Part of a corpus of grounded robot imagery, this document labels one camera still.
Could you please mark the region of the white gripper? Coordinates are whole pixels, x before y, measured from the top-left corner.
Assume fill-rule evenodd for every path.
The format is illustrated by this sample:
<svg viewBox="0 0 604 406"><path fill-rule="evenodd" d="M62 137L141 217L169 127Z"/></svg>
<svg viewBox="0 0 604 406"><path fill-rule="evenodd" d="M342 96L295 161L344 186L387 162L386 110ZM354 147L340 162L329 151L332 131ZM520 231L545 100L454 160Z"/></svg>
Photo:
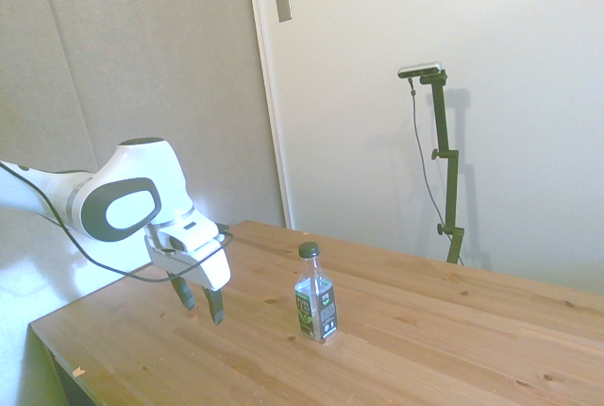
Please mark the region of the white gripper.
<svg viewBox="0 0 604 406"><path fill-rule="evenodd" d="M220 289L230 280L230 268L216 235L216 231L194 229L147 229L145 243L154 264L185 278L174 277L170 282L188 311L194 308L195 298L186 279L204 287L211 319L219 325L225 317Z"/></svg>

